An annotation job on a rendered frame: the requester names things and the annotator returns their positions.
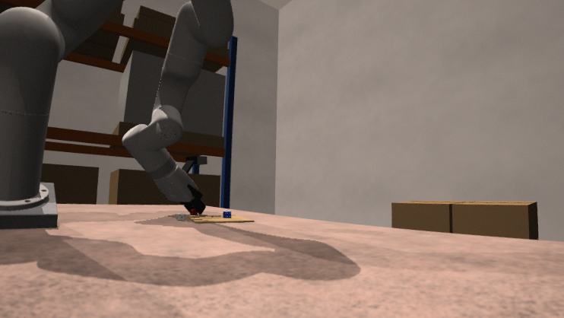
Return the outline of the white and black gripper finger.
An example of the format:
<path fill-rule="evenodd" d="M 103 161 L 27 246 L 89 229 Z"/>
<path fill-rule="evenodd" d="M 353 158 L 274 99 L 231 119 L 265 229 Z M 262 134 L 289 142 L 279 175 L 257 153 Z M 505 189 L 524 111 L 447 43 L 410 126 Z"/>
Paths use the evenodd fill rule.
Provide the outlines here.
<path fill-rule="evenodd" d="M 206 208 L 205 204 L 200 200 L 203 195 L 191 185 L 188 184 L 187 187 L 190 189 L 192 196 L 195 196 L 194 200 L 191 201 L 192 207 L 201 215 Z"/>
<path fill-rule="evenodd" d="M 192 206 L 192 204 L 190 202 L 180 202 L 182 205 L 184 205 L 184 207 L 190 212 L 190 209 L 194 209 Z"/>

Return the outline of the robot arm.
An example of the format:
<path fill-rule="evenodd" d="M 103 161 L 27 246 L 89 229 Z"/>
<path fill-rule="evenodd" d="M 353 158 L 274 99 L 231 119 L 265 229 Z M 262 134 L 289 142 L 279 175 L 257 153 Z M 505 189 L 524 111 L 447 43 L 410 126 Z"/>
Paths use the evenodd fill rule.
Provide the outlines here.
<path fill-rule="evenodd" d="M 16 7 L 0 14 L 0 211 L 36 207 L 49 198 L 40 179 L 58 64 L 123 1 L 45 0 L 35 9 Z M 122 138 L 152 179 L 175 167 L 165 147 L 183 135 L 186 95 L 198 80 L 208 47 L 225 46 L 233 28 L 230 0 L 191 0 L 180 8 L 151 123 L 135 126 Z"/>

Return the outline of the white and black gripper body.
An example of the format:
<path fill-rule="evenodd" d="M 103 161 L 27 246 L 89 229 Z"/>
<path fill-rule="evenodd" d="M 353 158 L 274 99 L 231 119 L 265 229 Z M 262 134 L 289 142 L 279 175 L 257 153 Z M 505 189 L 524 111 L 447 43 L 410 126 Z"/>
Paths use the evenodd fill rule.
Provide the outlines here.
<path fill-rule="evenodd" d="M 154 180 L 154 179 L 153 179 Z M 187 185 L 198 190 L 192 179 L 177 165 L 164 177 L 154 180 L 160 191 L 173 202 L 190 202 L 193 197 Z"/>

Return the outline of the tan flat mat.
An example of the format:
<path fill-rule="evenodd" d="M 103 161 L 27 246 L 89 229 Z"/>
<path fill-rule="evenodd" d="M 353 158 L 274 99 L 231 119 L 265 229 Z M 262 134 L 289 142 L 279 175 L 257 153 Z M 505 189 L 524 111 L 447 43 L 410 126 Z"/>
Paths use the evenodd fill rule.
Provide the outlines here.
<path fill-rule="evenodd" d="M 231 215 L 231 218 L 223 218 L 223 215 L 187 216 L 187 218 L 195 224 L 255 222 L 254 220 L 240 217 L 238 215 Z"/>

